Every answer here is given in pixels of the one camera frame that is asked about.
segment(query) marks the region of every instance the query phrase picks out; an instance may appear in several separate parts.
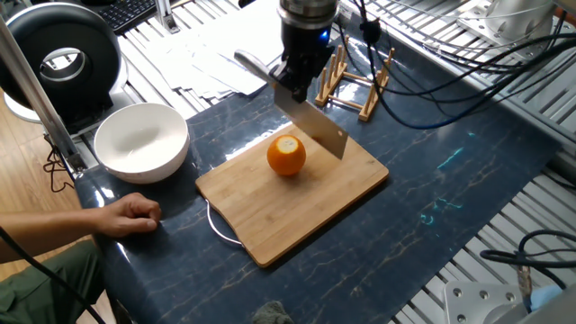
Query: orange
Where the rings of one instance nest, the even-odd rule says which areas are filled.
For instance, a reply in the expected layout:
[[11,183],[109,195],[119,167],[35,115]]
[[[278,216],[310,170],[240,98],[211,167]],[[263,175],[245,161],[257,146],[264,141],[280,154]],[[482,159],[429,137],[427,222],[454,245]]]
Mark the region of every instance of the orange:
[[306,148],[292,135],[282,135],[268,148],[268,164],[280,176],[298,173],[306,162]]

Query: black wire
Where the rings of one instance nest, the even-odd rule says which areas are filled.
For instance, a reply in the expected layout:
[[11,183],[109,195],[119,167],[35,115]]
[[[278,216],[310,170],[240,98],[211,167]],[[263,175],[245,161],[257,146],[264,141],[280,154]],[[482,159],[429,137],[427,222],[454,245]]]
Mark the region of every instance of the black wire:
[[[502,97],[501,99],[497,100],[497,101],[495,102],[495,104],[499,104],[499,103],[501,103],[501,102],[509,99],[510,97],[512,97],[512,96],[514,96],[514,95],[517,95],[517,94],[519,94],[519,93],[522,93],[522,92],[526,91],[527,89],[529,89],[529,88],[531,88],[531,87],[539,84],[540,82],[546,80],[548,77],[551,77],[553,74],[555,74],[556,72],[558,72],[560,69],[566,67],[566,66],[568,65],[568,62],[570,62],[570,61],[571,61],[572,59],[574,59],[574,58],[576,58],[576,53],[572,54],[572,55],[571,55],[568,59],[566,59],[561,65],[559,65],[558,67],[556,67],[556,68],[553,69],[552,71],[546,73],[544,76],[539,77],[536,81],[532,82],[531,84],[526,85],[526,86],[524,86],[524,87],[522,87],[522,88],[520,88],[520,89],[518,89],[518,90],[516,90],[516,91],[514,91],[514,92],[512,92],[512,93],[510,93],[510,94],[508,94],[508,95],[506,95],[506,96],[504,96],[504,97]],[[477,110],[476,112],[472,112],[471,115],[472,115],[472,114],[476,114],[476,113],[483,113],[483,112],[487,111],[488,109],[490,109],[491,107],[494,107],[495,104],[494,104],[494,105],[487,106],[487,107],[482,108],[482,109],[479,109],[479,110]]]
[[[562,26],[564,25],[564,21],[566,20],[567,14],[568,13],[566,13],[565,10],[562,10],[562,14],[560,15],[560,18],[558,19],[558,23],[556,24],[556,28],[554,29],[553,35],[556,35],[556,36],[560,35],[560,31],[562,30]],[[546,49],[547,50],[551,49],[552,47],[554,47],[555,44],[556,44],[556,40],[550,40]]]
[[422,48],[430,51],[431,53],[440,56],[442,59],[444,60],[448,60],[456,65],[465,67],[465,68],[474,68],[471,67],[467,64],[464,64],[462,62],[460,62],[460,60],[468,62],[468,64],[474,64],[476,66],[481,66],[481,68],[479,69],[479,71],[482,72],[487,72],[487,73],[492,73],[492,74],[509,74],[511,73],[512,70],[516,69],[518,66],[517,65],[508,65],[508,64],[497,64],[497,63],[488,63],[488,62],[480,62],[477,61],[475,59],[471,59],[471,58],[465,58],[463,56],[460,55],[456,55],[453,53],[450,53],[448,51],[442,51],[442,50],[437,50],[434,49],[433,47],[431,47],[429,44],[426,44],[425,42],[421,41],[421,40],[417,40],[415,38],[413,38],[412,36],[408,35],[407,33],[405,33],[404,31],[401,31],[399,29],[394,28],[395,31],[401,33],[404,37],[406,37],[407,39],[417,43],[418,45],[420,45]]
[[74,189],[74,186],[68,182],[64,182],[64,184],[62,185],[61,188],[54,189],[54,184],[55,184],[54,174],[56,172],[62,172],[62,171],[68,172],[68,171],[66,170],[66,167],[64,166],[64,163],[62,162],[62,160],[59,158],[59,149],[50,142],[50,140],[48,139],[47,136],[45,136],[44,139],[52,147],[52,150],[48,154],[48,157],[46,157],[46,161],[48,163],[46,163],[45,165],[42,166],[42,169],[44,169],[44,172],[50,174],[50,190],[53,193],[59,193],[59,192],[63,191],[64,189],[66,189],[67,186]]
[[[361,11],[362,16],[365,17],[365,13],[362,11],[362,8],[361,8],[360,6],[359,6],[359,8],[360,8],[360,11]],[[341,26],[338,26],[338,28],[340,29],[341,35],[343,35],[343,32],[342,32],[342,30],[341,30]],[[486,87],[485,89],[477,92],[476,94],[473,94],[473,95],[470,95],[470,96],[464,97],[464,98],[451,99],[451,100],[444,100],[444,99],[436,99],[436,98],[435,98],[435,100],[432,100],[432,99],[427,98],[427,97],[422,96],[422,95],[429,95],[429,94],[432,94],[432,93],[434,93],[435,91],[438,91],[438,90],[440,90],[440,89],[442,89],[442,88],[444,88],[444,87],[448,87],[448,86],[454,84],[455,82],[463,79],[464,77],[469,76],[471,73],[480,70],[480,69],[482,68],[482,66],[488,66],[488,65],[490,65],[490,64],[493,64],[494,62],[497,62],[497,61],[505,58],[507,55],[509,55],[509,54],[511,54],[511,53],[513,53],[513,52],[515,52],[515,51],[517,51],[517,50],[522,50],[522,49],[525,48],[525,47],[532,46],[532,45],[537,44],[537,43],[542,42],[542,41],[555,40],[556,38],[560,38],[560,39],[574,39],[574,38],[576,38],[576,35],[574,35],[574,34],[552,35],[552,36],[544,36],[544,37],[539,38],[539,39],[527,41],[526,43],[523,43],[523,44],[521,44],[521,45],[518,45],[518,46],[516,46],[516,47],[513,48],[513,49],[509,49],[509,50],[507,50],[507,51],[505,51],[505,52],[500,53],[498,56],[496,56],[496,57],[494,57],[494,58],[491,58],[491,59],[489,59],[489,60],[486,61],[486,62],[479,62],[479,63],[481,63],[481,64],[480,64],[478,67],[468,67],[468,68],[470,68],[469,71],[467,71],[467,72],[463,73],[462,75],[457,76],[456,78],[452,79],[451,81],[449,81],[449,82],[447,82],[447,83],[445,83],[445,84],[443,84],[443,85],[439,85],[439,86],[437,86],[436,88],[433,88],[433,89],[429,89],[429,90],[425,90],[425,91],[421,91],[421,92],[415,92],[415,91],[413,91],[413,90],[410,89],[411,91],[409,90],[410,92],[408,92],[408,93],[407,93],[407,92],[397,91],[397,90],[392,90],[392,89],[387,89],[387,91],[390,92],[390,93],[392,93],[392,94],[396,94],[396,95],[415,95],[415,96],[419,96],[419,97],[421,97],[422,99],[425,99],[425,100],[427,100],[427,101],[436,102],[436,103],[443,103],[443,104],[456,104],[456,103],[460,103],[460,102],[472,100],[472,99],[474,99],[474,98],[476,98],[476,97],[480,97],[480,96],[482,96],[482,95],[486,95],[486,94],[488,94],[490,91],[498,88],[498,87],[499,87],[499,84],[500,84],[500,81],[499,81],[498,83],[495,83],[494,85],[491,85],[491,86]],[[346,53],[348,54],[348,56],[350,57],[350,51],[349,51],[349,49],[348,49],[348,47],[347,47],[346,44],[345,44],[345,50],[346,50]],[[355,63],[352,59],[350,59],[350,61],[351,61],[352,65],[356,68],[356,70],[361,71],[361,70],[358,68],[358,66],[356,65],[356,63]],[[534,59],[531,60],[531,61],[529,62],[529,64],[527,64],[527,65],[528,65],[529,67],[535,67],[535,66],[539,65],[541,62],[543,62],[542,59],[534,58]],[[520,65],[520,66],[516,65],[516,66],[512,66],[512,67],[514,67],[514,68],[516,68],[516,69],[519,69],[519,68],[524,67],[524,65]],[[387,68],[387,70],[388,70],[390,76],[391,76],[392,78],[395,78],[396,81],[398,81],[398,78],[395,77],[394,74],[393,74],[388,68]]]
[[567,184],[567,183],[565,183],[564,181],[560,181],[560,180],[554,179],[554,178],[551,177],[551,176],[550,176],[550,179],[552,179],[552,181],[556,182],[558,185],[563,186],[564,188],[576,190],[576,185],[574,185],[574,184]]
[[526,254],[524,252],[524,247],[526,243],[530,239],[540,235],[555,235],[557,237],[569,239],[573,242],[576,242],[576,236],[573,236],[572,234],[564,233],[562,231],[553,229],[540,229],[530,232],[522,238],[520,244],[518,245],[518,252],[516,254],[497,250],[484,250],[480,253],[480,256],[490,261],[515,266],[532,266],[534,268],[545,267],[552,269],[576,267],[576,261],[539,261],[539,260],[526,259]]
[[[339,29],[339,32],[340,32],[340,38],[343,40],[344,37],[345,37],[345,36],[344,36],[344,31],[342,30],[342,27],[341,27],[340,25],[338,25],[338,29]],[[365,75],[363,74],[363,71],[356,65],[354,59],[351,57],[350,49],[348,48],[348,46],[347,46],[347,44],[346,44],[345,41],[343,41],[343,44],[344,44],[344,50],[346,51],[346,54],[347,54],[347,56],[349,57],[349,60],[350,60],[350,63],[352,64],[352,66],[356,69],[356,71],[358,71],[358,73],[361,74],[361,77],[366,77],[366,78],[368,78],[367,76],[365,76]],[[397,90],[393,90],[393,89],[387,88],[387,89],[386,89],[387,92],[389,92],[389,93],[391,93],[391,94],[395,94],[395,95],[415,95],[415,96],[418,96],[419,98],[422,98],[422,99],[424,99],[424,100],[427,100],[427,101],[430,101],[430,102],[434,103],[435,106],[436,106],[436,108],[437,108],[442,114],[444,114],[445,116],[448,116],[448,117],[454,117],[454,116],[453,116],[452,114],[447,113],[446,111],[444,111],[444,110],[440,107],[439,104],[458,104],[458,103],[461,103],[461,102],[469,101],[469,100],[472,100],[472,99],[474,99],[474,98],[476,98],[476,97],[479,97],[479,96],[481,96],[481,95],[484,95],[486,92],[488,92],[488,91],[490,90],[490,89],[488,88],[488,89],[485,89],[485,90],[483,90],[483,91],[480,91],[480,92],[478,92],[478,93],[476,93],[476,94],[473,94],[473,95],[470,95],[470,96],[467,96],[467,97],[464,97],[464,98],[459,98],[459,99],[436,99],[432,93],[428,93],[428,94],[417,94],[414,90],[412,90],[412,89],[409,88],[407,85],[405,85],[404,83],[402,83],[402,82],[394,75],[394,73],[392,72],[392,70],[390,70],[390,69],[388,69],[388,68],[386,68],[386,70],[388,71],[388,75],[389,75],[392,79],[394,79],[399,85],[401,85],[402,87],[406,88],[406,89],[409,91],[409,93],[405,93],[405,92],[402,92],[402,91],[397,91]],[[402,74],[404,74],[406,77],[408,77],[410,80],[412,80],[413,82],[415,82],[419,88],[421,88],[422,90],[424,90],[424,87],[423,87],[422,85],[420,85],[418,82],[416,82],[413,77],[411,77],[411,76],[409,76],[408,74],[406,74],[406,72],[402,71],[400,68],[398,68],[398,70],[399,70]]]
[[540,257],[546,254],[557,252],[576,252],[576,248],[554,248],[540,253],[524,254],[524,257]]
[[[381,7],[381,8],[382,8],[387,14],[389,14],[392,18],[395,18],[396,20],[398,20],[398,21],[400,21],[400,22],[403,22],[403,20],[402,20],[398,15],[396,15],[395,13],[393,13],[392,11],[390,11],[390,10],[388,10],[388,9],[385,9],[385,8],[383,8],[383,7]],[[536,27],[539,27],[543,22],[544,22],[544,21],[540,22]],[[429,35],[425,34],[423,31],[421,31],[419,28],[416,28],[416,27],[410,25],[409,23],[405,23],[405,22],[403,22],[403,23],[406,24],[408,27],[410,27],[410,28],[413,30],[413,32],[416,32],[416,33],[419,33],[420,35],[422,35],[425,39],[427,39],[427,38],[430,37]],[[415,41],[416,43],[419,43],[421,46],[427,47],[429,50],[432,50],[426,43],[424,43],[424,42],[422,42],[422,41],[419,41],[419,40],[415,40],[414,38],[412,38],[411,36],[409,36],[409,35],[408,35],[407,33],[405,33],[404,31],[401,31],[400,29],[397,29],[397,28],[394,28],[394,27],[392,27],[392,28],[393,28],[396,32],[401,33],[404,37],[407,37],[408,39],[410,39],[410,40],[412,40],[412,41]],[[446,42],[444,42],[444,41],[440,41],[440,42],[441,42],[441,43],[444,43],[446,46],[451,46],[451,45],[452,45],[452,44],[446,43]],[[463,47],[460,47],[460,46],[457,46],[457,47],[456,47],[456,46],[454,46],[454,48],[455,48],[455,49],[462,49]],[[469,62],[471,62],[471,63],[473,63],[473,64],[482,64],[483,66],[493,66],[493,67],[495,67],[495,66],[500,66],[501,68],[510,68],[510,67],[513,68],[513,67],[514,67],[514,66],[498,65],[498,64],[492,64],[492,63],[486,64],[486,62],[479,62],[479,61],[475,61],[475,60],[473,60],[473,59],[463,58],[463,57],[458,57],[458,58],[459,58],[459,59],[462,59],[462,60],[469,61]]]
[[572,242],[576,242],[576,236],[573,236],[572,234],[564,233],[559,230],[540,229],[526,234],[522,238],[522,240],[520,240],[520,244],[518,245],[518,251],[516,253],[509,253],[498,250],[484,250],[480,252],[480,257],[490,261],[500,262],[507,265],[531,266],[535,270],[541,272],[543,275],[546,275],[547,277],[552,279],[556,284],[558,284],[560,288],[566,289],[566,284],[560,278],[558,278],[558,276],[556,276],[550,270],[548,270],[548,268],[561,269],[561,268],[575,267],[576,261],[539,261],[539,260],[528,260],[527,257],[537,257],[554,252],[576,252],[576,249],[557,248],[541,253],[527,254],[525,252],[526,243],[530,239],[540,235],[554,235],[556,237],[561,237],[571,240]]
[[[363,17],[366,17],[366,12],[365,12],[365,2],[364,0],[360,0],[360,4],[361,4],[361,15]],[[548,41],[550,39],[553,39],[554,37],[557,38],[576,38],[576,35],[553,35],[553,36],[545,36],[536,40],[530,40],[525,42],[522,45],[518,45],[513,49],[509,49],[503,53],[500,53],[498,56],[491,58],[489,61],[489,63],[493,63],[493,62],[498,62],[499,60],[501,60],[502,58],[506,57],[507,55],[509,55],[510,53],[517,51],[517,50],[521,50],[525,47],[528,46],[532,46],[538,42],[541,41]],[[527,72],[531,67],[533,66],[537,66],[540,63],[548,60],[548,59],[552,59],[554,57],[556,57],[558,54],[560,54],[562,51],[565,51],[571,47],[576,46],[576,40],[567,40],[565,42],[563,42],[561,45],[555,46],[554,48],[548,50],[548,51],[544,51],[542,53],[540,53],[536,58],[530,60],[529,62],[527,62],[525,65],[522,66],[518,66],[517,71],[514,72],[512,75],[505,77],[504,79],[500,80],[498,83],[496,83],[495,85],[489,86],[486,89],[482,90],[481,93],[485,93],[485,96],[476,104],[474,104],[472,107],[464,110],[463,112],[458,113],[455,117],[445,120],[445,121],[441,121],[441,122],[437,122],[435,124],[431,124],[431,125],[415,125],[415,124],[411,124],[409,122],[404,121],[403,119],[401,119],[389,106],[388,104],[384,101],[383,96],[382,96],[382,87],[380,85],[378,85],[377,79],[376,79],[376,72],[375,72],[375,66],[374,66],[374,57],[373,57],[373,53],[372,53],[372,46],[373,44],[371,43],[367,43],[367,54],[368,54],[368,59],[370,61],[370,69],[372,71],[372,75],[373,75],[373,84],[374,86],[377,87],[377,89],[380,89],[380,91],[376,91],[376,94],[378,95],[378,99],[380,100],[380,102],[382,103],[382,106],[384,107],[384,109],[386,110],[386,112],[398,123],[412,128],[412,129],[416,129],[416,130],[430,130],[430,129],[435,129],[435,128],[439,128],[439,127],[443,127],[446,126],[450,123],[453,122],[457,122],[460,119],[462,119],[463,117],[469,115],[470,113],[472,113],[474,110],[478,109],[479,107],[481,107],[483,104],[486,104],[489,100],[491,100],[491,98],[497,94],[498,92],[500,92],[501,90],[503,90],[506,86],[508,86],[510,83],[512,83],[516,78],[518,78],[520,75],[522,75],[523,73]],[[473,73],[473,71],[475,71],[478,67],[472,68],[469,71],[467,71],[466,73],[452,79],[451,81],[437,86],[434,89],[428,90],[426,92],[420,92],[420,93],[416,93],[416,94],[407,94],[407,95],[425,95],[428,93],[432,93],[437,91],[438,89],[441,89],[443,87],[449,86],[451,84],[454,84],[455,82],[461,80],[462,78],[470,75],[471,73]]]
[[8,235],[8,233],[6,233],[6,231],[2,227],[0,227],[0,237],[2,237],[2,239],[4,240],[6,245],[8,245],[8,247],[10,247],[12,250],[14,250],[14,252],[16,252],[20,257],[22,257],[24,260],[26,260],[31,266],[40,270],[43,274],[47,275],[48,278],[52,279],[53,281],[58,283],[60,286],[62,286],[62,288],[67,290],[69,293],[71,293],[74,296],[74,298],[78,302],[80,302],[82,304],[82,306],[85,307],[85,309],[90,313],[90,315],[92,315],[92,317],[95,319],[95,321],[98,324],[106,324],[104,322],[104,320],[100,317],[100,315],[98,315],[96,310],[94,310],[94,308],[92,308],[92,306],[90,305],[90,302],[88,302],[84,297],[82,297],[82,295],[80,295],[76,290],[74,290],[74,288],[72,288],[67,282],[62,280],[62,278],[60,278],[57,274],[54,274],[46,266],[44,266],[40,262],[36,261],[33,257],[31,257],[28,253],[26,253],[26,251],[24,251],[24,249],[22,247],[20,247],[18,245],[18,243],[16,243],[10,237],[10,235]]

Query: blue marble table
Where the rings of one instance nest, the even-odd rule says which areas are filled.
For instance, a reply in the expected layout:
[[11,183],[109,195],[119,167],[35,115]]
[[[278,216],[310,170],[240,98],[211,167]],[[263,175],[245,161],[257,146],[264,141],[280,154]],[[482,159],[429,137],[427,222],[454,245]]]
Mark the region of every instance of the blue marble table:
[[[350,33],[353,58],[366,68],[358,32]],[[406,75],[425,88],[451,78],[410,49],[394,46],[398,60],[392,69],[401,69],[404,74],[396,74],[412,87],[416,88]],[[395,80],[389,87],[403,90]],[[367,96],[366,87],[347,82],[338,91],[340,97],[359,103]],[[436,97],[473,93],[458,83]],[[445,118],[417,97],[385,98],[414,123]],[[560,147],[496,104],[442,129],[425,131],[399,125],[382,107],[364,123],[357,112],[329,105],[329,118],[386,165],[390,177],[261,269],[244,250],[212,232],[194,180],[255,138],[286,124],[272,102],[272,91],[266,88],[254,98],[233,96],[194,116],[188,121],[188,157],[161,183],[126,184],[101,167],[77,179],[76,190],[86,208],[131,192],[160,203],[164,219],[156,232],[119,241],[97,238],[108,293],[138,323],[249,323],[260,306],[273,300],[282,302],[297,324],[385,323]],[[444,108],[456,113],[470,104]],[[213,215],[216,225],[233,236],[221,217]]]

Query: human hand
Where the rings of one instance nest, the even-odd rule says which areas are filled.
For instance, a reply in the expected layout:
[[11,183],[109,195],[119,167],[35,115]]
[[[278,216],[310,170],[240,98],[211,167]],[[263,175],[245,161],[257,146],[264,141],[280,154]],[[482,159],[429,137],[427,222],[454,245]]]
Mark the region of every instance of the human hand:
[[96,231],[112,238],[122,238],[131,233],[155,230],[162,211],[157,202],[140,193],[131,193],[98,210],[94,219]]

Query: person's leg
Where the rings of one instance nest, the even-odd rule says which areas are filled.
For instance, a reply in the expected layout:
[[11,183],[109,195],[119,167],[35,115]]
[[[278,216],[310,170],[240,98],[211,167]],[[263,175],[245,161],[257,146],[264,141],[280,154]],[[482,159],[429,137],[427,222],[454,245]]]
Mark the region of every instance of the person's leg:
[[[92,241],[77,243],[43,264],[92,304],[104,290]],[[0,283],[0,323],[74,324],[83,311],[71,293],[33,267]]]

